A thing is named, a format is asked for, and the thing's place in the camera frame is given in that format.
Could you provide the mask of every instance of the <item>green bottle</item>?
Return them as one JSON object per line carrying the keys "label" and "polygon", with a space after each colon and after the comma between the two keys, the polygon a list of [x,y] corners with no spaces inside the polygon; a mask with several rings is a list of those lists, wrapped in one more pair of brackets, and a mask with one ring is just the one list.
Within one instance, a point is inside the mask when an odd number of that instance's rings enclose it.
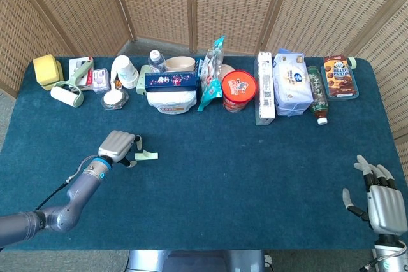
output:
{"label": "green bottle", "polygon": [[326,94],[324,93],[319,69],[316,66],[309,66],[307,72],[309,74],[310,87],[312,88],[313,94],[313,103],[310,105],[310,110],[317,118],[317,124],[327,124],[329,104],[327,102]]}

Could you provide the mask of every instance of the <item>red container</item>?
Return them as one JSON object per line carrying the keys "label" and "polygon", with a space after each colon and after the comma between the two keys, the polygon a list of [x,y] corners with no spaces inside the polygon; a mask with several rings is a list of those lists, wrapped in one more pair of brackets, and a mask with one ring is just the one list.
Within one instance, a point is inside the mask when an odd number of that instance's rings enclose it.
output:
{"label": "red container", "polygon": [[256,93],[256,81],[250,73],[235,70],[222,79],[222,98],[224,107],[230,112],[238,112],[245,108]]}

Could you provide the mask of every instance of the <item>table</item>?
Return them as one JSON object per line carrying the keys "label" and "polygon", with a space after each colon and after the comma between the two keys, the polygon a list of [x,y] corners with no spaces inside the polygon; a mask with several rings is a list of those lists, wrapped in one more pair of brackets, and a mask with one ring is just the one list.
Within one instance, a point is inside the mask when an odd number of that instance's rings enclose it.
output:
{"label": "table", "polygon": [[[67,57],[59,58],[64,75]],[[110,69],[113,57],[96,57]],[[140,69],[146,57],[131,57]],[[322,65],[322,58],[306,58]],[[254,57],[224,63],[253,72]],[[356,155],[385,165],[407,198],[407,188],[370,64],[357,59],[358,99],[330,103],[318,126],[310,112],[255,126],[254,105],[229,113],[221,101],[204,112],[160,114],[129,90],[121,110],[105,111],[101,95],[85,92],[75,109],[50,97],[33,65],[22,88],[0,154],[0,215],[32,210],[96,154],[112,129],[140,134],[159,160],[134,169],[116,165],[66,234],[39,233],[10,248],[73,249],[345,249],[371,248],[368,224],[347,212],[342,189],[356,205],[367,198]],[[60,192],[49,205],[65,203]]]}

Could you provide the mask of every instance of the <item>blue toothpaste box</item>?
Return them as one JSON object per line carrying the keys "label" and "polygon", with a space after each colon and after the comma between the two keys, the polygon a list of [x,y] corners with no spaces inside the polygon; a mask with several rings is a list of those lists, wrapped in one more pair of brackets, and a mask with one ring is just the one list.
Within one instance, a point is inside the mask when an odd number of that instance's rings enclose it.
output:
{"label": "blue toothpaste box", "polygon": [[182,92],[197,89],[195,71],[146,73],[146,92]]}

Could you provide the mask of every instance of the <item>robotic arm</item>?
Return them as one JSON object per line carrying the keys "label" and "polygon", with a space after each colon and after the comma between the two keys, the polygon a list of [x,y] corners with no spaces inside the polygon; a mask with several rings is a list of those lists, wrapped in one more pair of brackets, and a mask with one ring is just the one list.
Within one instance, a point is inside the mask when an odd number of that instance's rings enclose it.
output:
{"label": "robotic arm", "polygon": [[99,147],[98,156],[68,189],[67,205],[0,217],[0,249],[31,239],[44,229],[66,232],[74,228],[84,206],[112,169],[112,165],[119,162],[133,167],[136,164],[136,161],[129,162],[125,158],[135,138],[134,134],[112,131]]}
{"label": "robotic arm", "polygon": [[402,194],[384,166],[375,167],[361,155],[357,155],[357,161],[354,167],[363,172],[368,213],[351,202],[347,189],[343,189],[343,203],[351,213],[369,222],[372,230],[379,235],[374,247],[376,258],[360,271],[370,271],[377,265],[378,272],[407,272],[407,246],[400,240],[400,236],[408,231]]}

